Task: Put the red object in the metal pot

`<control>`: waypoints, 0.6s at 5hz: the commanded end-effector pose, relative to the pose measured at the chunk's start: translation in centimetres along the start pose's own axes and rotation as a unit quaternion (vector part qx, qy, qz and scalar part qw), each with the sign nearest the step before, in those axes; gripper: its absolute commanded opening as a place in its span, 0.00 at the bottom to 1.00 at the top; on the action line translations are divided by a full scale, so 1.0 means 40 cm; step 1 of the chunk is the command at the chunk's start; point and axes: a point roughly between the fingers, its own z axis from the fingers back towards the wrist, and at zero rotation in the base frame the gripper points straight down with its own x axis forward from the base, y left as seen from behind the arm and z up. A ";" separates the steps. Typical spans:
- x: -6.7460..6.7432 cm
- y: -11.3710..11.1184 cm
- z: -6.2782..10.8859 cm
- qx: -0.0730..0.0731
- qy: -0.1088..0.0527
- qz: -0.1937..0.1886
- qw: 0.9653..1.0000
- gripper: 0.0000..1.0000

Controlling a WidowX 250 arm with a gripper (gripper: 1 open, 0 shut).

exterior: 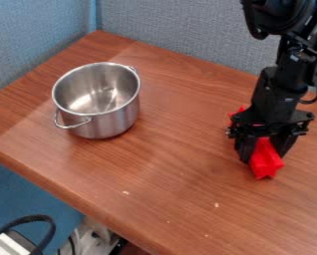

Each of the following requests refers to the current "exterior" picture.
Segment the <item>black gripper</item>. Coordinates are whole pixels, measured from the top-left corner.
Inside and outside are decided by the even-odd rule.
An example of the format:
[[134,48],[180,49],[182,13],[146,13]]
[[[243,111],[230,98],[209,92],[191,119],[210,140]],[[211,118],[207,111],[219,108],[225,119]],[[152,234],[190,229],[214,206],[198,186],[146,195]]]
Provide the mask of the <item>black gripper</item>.
[[297,109],[306,92],[308,85],[298,76],[287,75],[277,67],[261,71],[250,106],[230,117],[227,128],[227,136],[234,138],[234,149],[243,163],[250,161],[258,137],[271,137],[274,149],[283,157],[298,135],[308,132],[314,115]]

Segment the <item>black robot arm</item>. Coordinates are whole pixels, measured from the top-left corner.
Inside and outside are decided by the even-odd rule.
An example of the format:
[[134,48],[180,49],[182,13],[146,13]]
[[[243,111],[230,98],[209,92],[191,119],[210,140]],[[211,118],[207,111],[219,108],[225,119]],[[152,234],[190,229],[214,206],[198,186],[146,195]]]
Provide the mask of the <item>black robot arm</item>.
[[241,0],[253,38],[279,37],[275,65],[262,69],[250,107],[231,116],[227,136],[243,162],[250,161],[265,137],[278,155],[309,131],[314,114],[297,109],[316,99],[304,98],[317,89],[317,0]]

